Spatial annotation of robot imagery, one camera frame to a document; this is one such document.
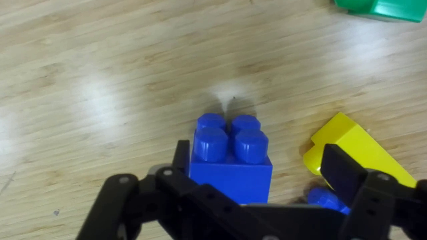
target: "wooden table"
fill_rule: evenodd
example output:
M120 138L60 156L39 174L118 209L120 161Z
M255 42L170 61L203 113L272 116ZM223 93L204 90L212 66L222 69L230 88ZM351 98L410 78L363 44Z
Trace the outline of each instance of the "wooden table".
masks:
M426 22L328 0L31 0L1 2L0 33L0 238L74 238L106 177L170 162L212 110L262 120L271 202L303 194L304 145L338 110L427 177Z

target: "blue lego brick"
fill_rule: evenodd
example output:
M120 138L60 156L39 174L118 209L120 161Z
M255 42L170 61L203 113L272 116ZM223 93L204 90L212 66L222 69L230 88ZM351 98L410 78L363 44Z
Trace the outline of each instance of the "blue lego brick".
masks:
M335 209L344 214L350 213L350 208L332 190L323 186L312 188L307 194L307 201L314 205Z
M198 120L188 176L239 204L267 202L272 176L267 150L268 138L256 117L242 114L227 130L222 116L207 113Z

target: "green lego brick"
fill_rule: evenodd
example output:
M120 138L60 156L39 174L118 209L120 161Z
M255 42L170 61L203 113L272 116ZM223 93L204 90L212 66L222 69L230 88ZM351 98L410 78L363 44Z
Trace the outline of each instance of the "green lego brick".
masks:
M419 22L423 20L427 0L335 0L340 8L354 14Z

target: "lego stud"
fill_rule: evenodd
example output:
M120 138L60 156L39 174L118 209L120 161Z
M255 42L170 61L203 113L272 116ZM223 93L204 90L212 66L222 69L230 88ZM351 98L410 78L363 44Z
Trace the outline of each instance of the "lego stud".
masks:
M262 130L240 130L234 144L235 154L243 162L262 164L267 160L268 138Z
M202 128L195 133L194 152L199 161L224 161L228 148L228 136L220 128Z
M216 113L204 113L198 118L196 129L203 128L222 128L226 129L226 120L220 114Z
M236 136L243 129L259 130L262 124L255 116L251 114L240 114L231 122L231 133Z

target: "yellow toy block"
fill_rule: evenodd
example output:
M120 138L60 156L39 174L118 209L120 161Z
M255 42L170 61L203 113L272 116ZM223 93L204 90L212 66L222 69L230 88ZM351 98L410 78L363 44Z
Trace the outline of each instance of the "yellow toy block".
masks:
M339 112L311 137L314 146L306 152L306 166L320 176L323 148L338 144L363 168L386 172L407 186L414 188L416 180L375 141L356 121Z

